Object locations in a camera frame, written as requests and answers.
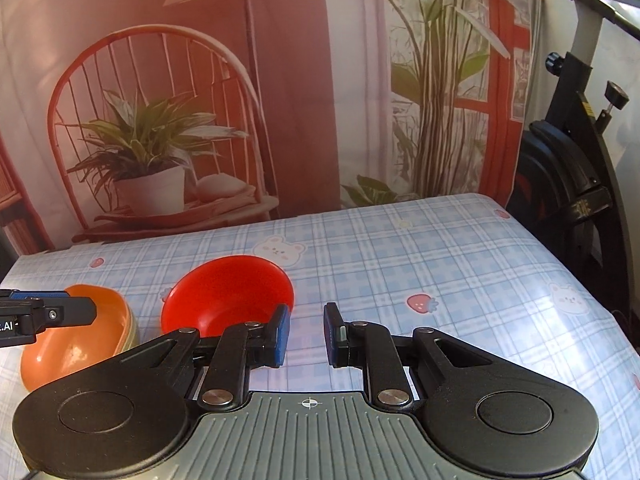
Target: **orange bowl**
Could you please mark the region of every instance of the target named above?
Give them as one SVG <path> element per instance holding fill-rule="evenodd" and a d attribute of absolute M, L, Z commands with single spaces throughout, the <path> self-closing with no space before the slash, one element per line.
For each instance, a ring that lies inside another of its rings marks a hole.
<path fill-rule="evenodd" d="M 196 267 L 164 301 L 163 333 L 183 327 L 203 337 L 247 321 L 266 323 L 279 304 L 293 309 L 293 285 L 284 270 L 269 260 L 242 254 L 225 256 Z"/>
<path fill-rule="evenodd" d="M 115 290 L 95 285 L 73 285 L 65 290 L 70 296 L 94 300 L 95 321 L 89 326 L 46 330 L 34 344 L 25 346 L 20 375 L 30 392 L 118 354 L 135 328 L 127 302 Z"/>

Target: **ribbed gray surface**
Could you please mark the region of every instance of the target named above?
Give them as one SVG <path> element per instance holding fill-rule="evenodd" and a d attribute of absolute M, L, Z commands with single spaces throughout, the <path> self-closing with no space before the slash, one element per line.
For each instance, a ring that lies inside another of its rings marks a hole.
<path fill-rule="evenodd" d="M 204 416 L 176 455 L 130 480 L 481 478 L 431 449 L 409 416 L 379 412 L 354 392 L 256 393 L 242 410 Z"/>

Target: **chair backrest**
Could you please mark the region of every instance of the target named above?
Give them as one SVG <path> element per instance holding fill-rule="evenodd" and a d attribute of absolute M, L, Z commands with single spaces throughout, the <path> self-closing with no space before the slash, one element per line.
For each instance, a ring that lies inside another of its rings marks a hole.
<path fill-rule="evenodd" d="M 133 103 L 187 95 L 198 111 L 216 114 L 216 124 L 248 133 L 213 141 L 219 156 L 194 157 L 196 176 L 227 173 L 265 193 L 258 131 L 264 115 L 251 79 L 224 45 L 197 30 L 176 25 L 140 25 L 102 38 L 88 47 L 60 77 L 47 115 L 49 140 L 78 219 L 84 228 L 103 212 L 119 208 L 113 186 L 96 192 L 99 176 L 81 182 L 69 173 L 95 149 L 78 126 L 94 119 L 113 120 L 104 91 Z"/>

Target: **adjustment knob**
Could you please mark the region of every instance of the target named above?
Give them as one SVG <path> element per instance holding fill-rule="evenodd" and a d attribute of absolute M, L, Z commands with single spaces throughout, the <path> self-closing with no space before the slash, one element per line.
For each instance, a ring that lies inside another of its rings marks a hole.
<path fill-rule="evenodd" d="M 558 77 L 562 72 L 562 65 L 564 65 L 564 57 L 557 52 L 552 52 L 546 56 L 545 67 L 550 74 Z"/>
<path fill-rule="evenodd" d="M 626 95 L 626 92 L 612 81 L 607 81 L 604 97 L 618 110 L 622 110 L 629 102 L 629 96 Z"/>

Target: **tablecloth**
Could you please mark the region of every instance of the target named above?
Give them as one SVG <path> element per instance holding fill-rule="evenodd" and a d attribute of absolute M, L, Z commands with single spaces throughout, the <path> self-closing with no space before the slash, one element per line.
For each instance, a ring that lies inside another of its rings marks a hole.
<path fill-rule="evenodd" d="M 409 335 L 432 326 L 583 393 L 600 419 L 585 475 L 640 478 L 640 356 L 613 317 L 523 227 L 476 194 L 309 215 L 25 256 L 4 288 L 91 283 L 122 293 L 142 341 L 160 335 L 162 298 L 189 270 L 228 254 L 285 269 L 296 295 L 285 365 L 251 388 L 359 388 L 353 369 L 326 362 L 322 306 Z M 12 414 L 26 391 L 20 348 L 0 351 L 0 479 L 26 473 Z"/>

